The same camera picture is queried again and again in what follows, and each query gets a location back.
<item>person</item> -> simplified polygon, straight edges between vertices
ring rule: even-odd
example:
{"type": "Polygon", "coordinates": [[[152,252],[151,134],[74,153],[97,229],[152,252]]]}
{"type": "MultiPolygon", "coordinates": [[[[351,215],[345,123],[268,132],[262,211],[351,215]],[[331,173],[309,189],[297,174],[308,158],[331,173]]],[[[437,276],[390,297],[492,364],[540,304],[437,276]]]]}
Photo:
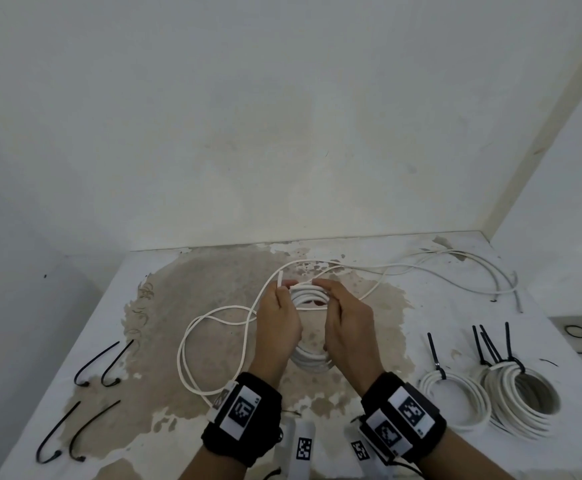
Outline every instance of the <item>person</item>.
{"type": "MultiPolygon", "coordinates": [[[[255,356],[248,372],[275,389],[302,335],[300,317],[288,289],[295,283],[297,281],[286,280],[279,288],[277,283],[271,283],[257,311],[255,356]]],[[[375,337],[373,310],[340,282],[314,279],[313,284],[329,293],[326,351],[363,398],[364,405],[367,391],[385,374],[375,337]]],[[[508,473],[449,428],[443,429],[436,442],[428,454],[415,462],[423,477],[431,480],[512,480],[508,473]]],[[[180,480],[242,480],[246,471],[243,462],[219,456],[202,446],[180,480]]]]}

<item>white tabletop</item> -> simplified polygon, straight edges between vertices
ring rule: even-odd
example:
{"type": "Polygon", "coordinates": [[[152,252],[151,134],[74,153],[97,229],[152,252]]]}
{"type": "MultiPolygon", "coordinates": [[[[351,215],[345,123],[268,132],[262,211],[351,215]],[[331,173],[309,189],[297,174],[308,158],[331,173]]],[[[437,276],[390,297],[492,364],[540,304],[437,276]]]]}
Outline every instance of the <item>white tabletop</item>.
{"type": "MultiPolygon", "coordinates": [[[[0,469],[0,480],[104,480],[115,475],[177,479],[199,448],[206,424],[206,406],[184,389],[175,366],[177,346],[195,316],[221,305],[250,306],[264,280],[293,259],[337,258],[356,266],[381,264],[420,248],[442,249],[444,245],[471,251],[506,269],[478,232],[129,253],[0,469]],[[107,378],[120,377],[122,382],[101,387],[100,375],[127,339],[136,342],[107,374],[107,378]],[[73,376],[80,367],[117,340],[122,343],[82,374],[92,386],[75,387],[73,376]],[[86,462],[71,460],[67,450],[71,436],[118,399],[122,402],[80,436],[76,453],[86,455],[86,462]],[[37,446],[77,400],[82,403],[48,441],[42,456],[50,457],[57,448],[63,454],[47,465],[38,465],[37,446]]],[[[489,275],[469,260],[442,255],[425,266],[469,286],[492,286],[489,275]]],[[[303,279],[316,273],[312,264],[300,271],[303,279]]],[[[376,278],[362,271],[340,274],[354,294],[363,293],[376,278]]],[[[387,277],[386,284],[367,303],[375,311],[385,367],[399,370],[412,383],[433,367],[427,332],[433,334],[443,365],[466,372],[477,365],[471,325],[483,324],[502,352],[504,323],[510,322],[515,354],[545,375],[561,396],[558,433],[542,441],[524,442],[489,427],[482,435],[466,439],[509,471],[582,470],[582,361],[524,291],[521,300],[522,314],[516,311],[512,295],[492,303],[490,296],[463,291],[415,270],[387,277]]],[[[312,313],[303,315],[303,340],[319,347],[324,336],[323,312],[312,313]]],[[[241,312],[224,316],[243,319],[241,312]]],[[[201,324],[191,335],[187,357],[201,387],[221,387],[231,378],[239,361],[242,331],[242,327],[213,323],[201,324]]],[[[252,346],[251,340],[247,362],[252,346]]],[[[280,390],[285,407],[302,411],[316,423],[311,460],[315,476],[361,476],[342,435],[343,426],[361,412],[361,406],[339,372],[334,369],[311,376],[291,364],[280,390]]],[[[439,405],[447,417],[464,413],[466,405],[458,390],[443,387],[436,397],[442,398],[439,405]]],[[[262,478],[273,468],[271,459],[271,453],[260,459],[247,478],[262,478]]]]}

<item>wall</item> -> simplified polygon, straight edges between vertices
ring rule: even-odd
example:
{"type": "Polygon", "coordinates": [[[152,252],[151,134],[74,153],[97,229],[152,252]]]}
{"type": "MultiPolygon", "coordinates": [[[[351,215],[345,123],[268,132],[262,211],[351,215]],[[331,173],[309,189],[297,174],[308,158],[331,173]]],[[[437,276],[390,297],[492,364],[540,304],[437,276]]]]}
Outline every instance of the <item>wall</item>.
{"type": "Polygon", "coordinates": [[[0,193],[101,287],[125,250],[478,229],[581,56],[582,0],[0,0],[0,193]]]}
{"type": "Polygon", "coordinates": [[[582,101],[491,243],[545,313],[582,315],[582,101]]]}
{"type": "Polygon", "coordinates": [[[99,298],[0,197],[0,464],[99,298]]]}

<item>wristband strap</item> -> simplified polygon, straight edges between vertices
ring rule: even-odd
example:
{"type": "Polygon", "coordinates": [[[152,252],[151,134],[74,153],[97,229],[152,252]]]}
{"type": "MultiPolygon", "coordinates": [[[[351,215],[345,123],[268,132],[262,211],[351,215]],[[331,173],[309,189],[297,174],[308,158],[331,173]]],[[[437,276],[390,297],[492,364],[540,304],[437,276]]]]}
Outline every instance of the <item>wristband strap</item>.
{"type": "Polygon", "coordinates": [[[229,382],[209,410],[206,449],[252,467],[279,440],[282,395],[248,372],[229,382]]]}
{"type": "Polygon", "coordinates": [[[385,461],[400,456],[415,462],[433,451],[447,421],[420,391],[384,372],[362,398],[365,416],[359,431],[385,461]]]}

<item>person's left hand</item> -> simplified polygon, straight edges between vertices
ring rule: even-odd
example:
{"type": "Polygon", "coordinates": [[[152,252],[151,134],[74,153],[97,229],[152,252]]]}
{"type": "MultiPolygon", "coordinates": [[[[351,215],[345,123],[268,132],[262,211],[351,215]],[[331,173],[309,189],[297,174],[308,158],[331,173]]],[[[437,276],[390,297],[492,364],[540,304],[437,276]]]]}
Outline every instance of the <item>person's left hand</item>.
{"type": "Polygon", "coordinates": [[[255,357],[248,371],[277,389],[286,364],[302,338],[300,315],[291,301],[289,287],[296,280],[271,282],[259,301],[255,357]]]}

